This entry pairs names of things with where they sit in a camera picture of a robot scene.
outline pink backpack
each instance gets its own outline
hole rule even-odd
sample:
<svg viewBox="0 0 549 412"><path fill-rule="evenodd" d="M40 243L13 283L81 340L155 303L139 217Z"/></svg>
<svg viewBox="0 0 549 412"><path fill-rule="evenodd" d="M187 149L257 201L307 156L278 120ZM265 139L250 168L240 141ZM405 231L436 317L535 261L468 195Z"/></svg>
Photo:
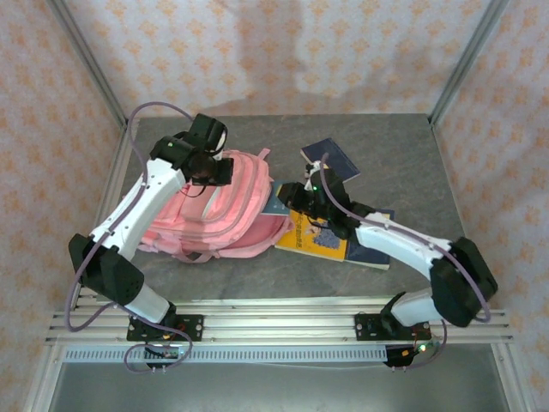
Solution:
<svg viewBox="0 0 549 412"><path fill-rule="evenodd" d="M271 192L268 152L225 150L223 156L234 159L232 183L205 189L186 185L159 212L138 249L195 264L266 251L293 228L289 216L261 215Z"/></svg>

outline gray work surface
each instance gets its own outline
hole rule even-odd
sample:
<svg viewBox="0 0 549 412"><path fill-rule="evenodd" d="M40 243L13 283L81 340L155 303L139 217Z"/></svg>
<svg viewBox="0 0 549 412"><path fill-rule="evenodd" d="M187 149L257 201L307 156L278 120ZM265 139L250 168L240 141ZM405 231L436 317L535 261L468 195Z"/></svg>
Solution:
<svg viewBox="0 0 549 412"><path fill-rule="evenodd" d="M509 410L490 345L449 345L428 367L406 373L332 366L183 363L165 375L133 375L122 364L65 364L50 411Z"/></svg>
<svg viewBox="0 0 549 412"><path fill-rule="evenodd" d="M273 179L301 180L299 150L332 137L361 171L346 183L352 200L395 211L400 224L435 237L455 239L462 226L429 124L421 114L219 117L226 146L268 156ZM166 135L188 130L184 118L144 118L136 140L148 153ZM125 194L140 174L132 154ZM309 257L274 247L251 259L212 259L184 264L166 255L137 251L132 262L147 284L171 301L193 299L387 296L428 285L423 276L391 259L389 270Z"/></svg>

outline patterned wallpaper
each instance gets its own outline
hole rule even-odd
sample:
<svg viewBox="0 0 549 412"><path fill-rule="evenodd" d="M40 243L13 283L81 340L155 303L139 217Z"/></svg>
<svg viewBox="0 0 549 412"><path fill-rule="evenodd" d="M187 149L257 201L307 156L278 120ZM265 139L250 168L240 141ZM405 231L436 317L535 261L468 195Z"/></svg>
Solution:
<svg viewBox="0 0 549 412"><path fill-rule="evenodd" d="M21 410L118 127L43 0L0 9L0 410Z"/></svg>
<svg viewBox="0 0 549 412"><path fill-rule="evenodd" d="M126 112L221 115L430 112L489 1L68 3Z"/></svg>
<svg viewBox="0 0 549 412"><path fill-rule="evenodd" d="M485 253L549 408L549 8L513 0L438 130L468 235Z"/></svg>

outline gray table surface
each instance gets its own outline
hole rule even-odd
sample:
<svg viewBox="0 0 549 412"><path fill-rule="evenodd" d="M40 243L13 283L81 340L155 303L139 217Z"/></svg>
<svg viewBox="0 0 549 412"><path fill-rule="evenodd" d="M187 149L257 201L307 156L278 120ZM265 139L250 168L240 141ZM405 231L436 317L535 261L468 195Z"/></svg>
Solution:
<svg viewBox="0 0 549 412"><path fill-rule="evenodd" d="M462 235L454 200L424 115L327 115L219 117L229 134L227 147L257 154L270 148L271 177L302 179L303 146L333 137L360 169L346 183L353 200L395 210L400 224L432 236ZM150 151L161 137L187 130L184 118L144 118L136 141ZM139 163L132 154L122 193L135 183ZM184 264L166 254L137 251L132 262L147 284L167 299L298 298L379 296L419 290L428 282L391 259L389 270L333 262L271 248L251 259L213 259Z"/></svg>

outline yellow book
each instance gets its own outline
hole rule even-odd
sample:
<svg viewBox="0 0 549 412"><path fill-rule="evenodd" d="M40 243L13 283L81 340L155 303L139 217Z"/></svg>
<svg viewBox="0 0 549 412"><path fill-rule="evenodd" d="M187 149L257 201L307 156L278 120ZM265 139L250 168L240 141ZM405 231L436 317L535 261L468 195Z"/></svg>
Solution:
<svg viewBox="0 0 549 412"><path fill-rule="evenodd" d="M293 210L290 217L293 230L284 234L274 247L340 262L345 260L347 241L339 239L328 228L321 228L327 226L325 220L309 221L307 216Z"/></svg>

